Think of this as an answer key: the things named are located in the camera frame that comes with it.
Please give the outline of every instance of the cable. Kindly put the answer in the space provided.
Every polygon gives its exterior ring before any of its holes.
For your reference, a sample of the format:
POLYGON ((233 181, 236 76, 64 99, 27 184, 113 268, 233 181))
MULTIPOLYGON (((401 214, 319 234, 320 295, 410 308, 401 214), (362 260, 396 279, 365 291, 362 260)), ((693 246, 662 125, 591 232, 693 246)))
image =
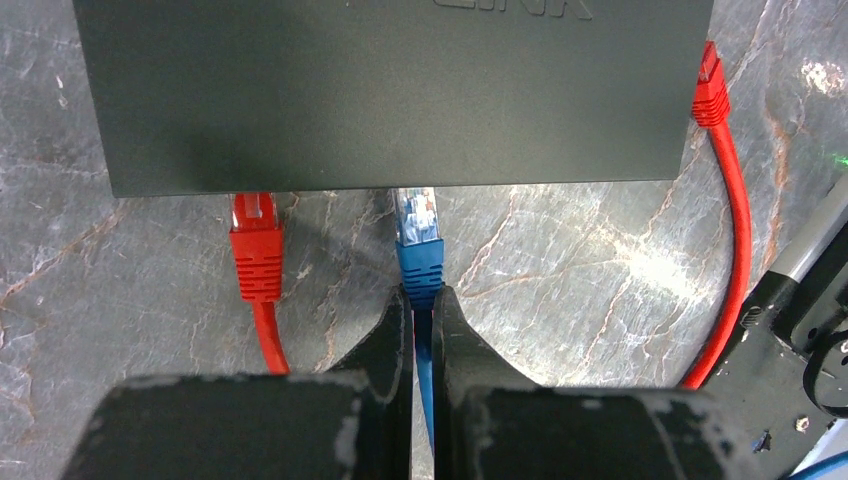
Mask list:
POLYGON ((721 59, 718 58, 715 44, 707 42, 695 89, 692 115, 698 125, 707 128, 710 133, 727 186, 733 217, 733 267, 721 316, 703 352, 682 382, 684 387, 691 389, 700 388, 704 384, 727 345, 739 317, 742 302, 745 301, 751 274, 751 207, 733 136, 727 125, 729 114, 730 100, 721 59))
POLYGON ((815 480, 846 465, 848 465, 848 452, 842 452, 810 465, 800 472, 791 475, 787 480, 815 480))
POLYGON ((403 289, 412 306, 418 386, 427 437, 433 450, 433 304, 442 288, 445 242, 439 238, 436 195, 432 188, 398 188, 392 193, 397 221, 397 255, 403 289))
POLYGON ((283 228, 277 221, 270 193, 239 193, 233 197, 230 242, 239 278, 241 298, 253 306, 259 346, 268 370, 290 372, 280 343, 274 302, 283 289, 283 228))

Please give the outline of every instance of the marble surface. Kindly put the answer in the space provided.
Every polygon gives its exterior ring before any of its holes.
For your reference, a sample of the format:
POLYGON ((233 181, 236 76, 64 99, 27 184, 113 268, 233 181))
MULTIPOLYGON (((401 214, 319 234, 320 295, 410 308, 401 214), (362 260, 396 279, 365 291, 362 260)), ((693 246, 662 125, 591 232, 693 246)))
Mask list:
MULTIPOLYGON (((710 35, 753 209, 752 284, 844 170, 846 5, 716 3, 710 35)), ((673 182, 437 193, 447 282, 522 372, 556 385, 680 379, 731 256, 702 132, 690 128, 673 182)), ((399 282, 391 202, 386 191, 279 199, 280 331, 296 371, 321 371, 399 282)), ((225 199, 112 197, 70 0, 0 3, 0 205, 0 478, 55 478, 98 399, 127 376, 263 371, 225 199)), ((413 472, 428 478, 415 415, 413 472)))

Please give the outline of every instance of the red ethernet cable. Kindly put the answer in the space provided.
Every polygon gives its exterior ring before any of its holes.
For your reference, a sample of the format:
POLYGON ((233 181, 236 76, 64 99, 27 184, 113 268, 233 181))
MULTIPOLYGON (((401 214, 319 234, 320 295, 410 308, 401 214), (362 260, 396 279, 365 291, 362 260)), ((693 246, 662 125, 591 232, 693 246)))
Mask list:
POLYGON ((233 198, 230 242, 236 259, 241 298, 253 306, 259 346, 268 370, 290 372, 280 343, 274 302, 283 288, 283 227, 270 193, 239 193, 233 198))
POLYGON ((683 379, 682 385, 690 389, 700 388, 704 384, 727 345, 742 309, 742 302, 745 301, 751 274, 751 207, 748 204, 745 177, 742 175, 733 136, 727 125, 729 114, 730 100, 721 59, 718 58, 715 44, 707 42, 701 60, 698 85, 695 88, 692 115, 699 126, 709 131, 724 183, 727 185, 727 196, 733 216, 733 267, 721 317, 703 352, 683 379))

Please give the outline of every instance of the embossed logo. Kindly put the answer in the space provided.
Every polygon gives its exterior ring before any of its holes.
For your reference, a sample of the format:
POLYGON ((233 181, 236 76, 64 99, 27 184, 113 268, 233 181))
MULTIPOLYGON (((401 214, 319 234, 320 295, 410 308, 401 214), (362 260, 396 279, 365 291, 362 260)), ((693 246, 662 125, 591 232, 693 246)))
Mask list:
MULTIPOLYGON (((506 10, 507 0, 433 0, 442 7, 477 8, 479 10, 506 10)), ((591 20, 592 13, 582 0, 511 0, 511 4, 521 3, 524 10, 535 16, 563 17, 565 11, 571 11, 580 20, 591 20)))

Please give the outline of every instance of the red connector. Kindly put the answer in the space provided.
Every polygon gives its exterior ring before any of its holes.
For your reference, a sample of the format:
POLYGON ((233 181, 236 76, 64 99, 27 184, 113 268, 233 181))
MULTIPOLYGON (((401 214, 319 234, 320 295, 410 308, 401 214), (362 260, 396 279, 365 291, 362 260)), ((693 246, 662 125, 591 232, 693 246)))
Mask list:
POLYGON ((241 298, 253 305, 259 346, 273 374, 289 373, 277 332, 274 302, 283 290, 283 228, 270 193, 239 193, 233 199, 230 242, 241 298))
POLYGON ((751 274, 751 208, 745 189, 745 177, 742 175, 733 136, 727 125, 729 114, 730 100, 721 59, 718 58, 715 44, 707 42, 701 60, 701 71, 698 74, 698 85, 695 87, 692 116, 698 125, 709 130, 727 185, 727 196, 733 216, 734 252, 733 270, 721 317, 707 340, 704 351, 683 380, 684 387, 693 389, 704 384, 724 351, 742 309, 742 302, 745 301, 751 274))

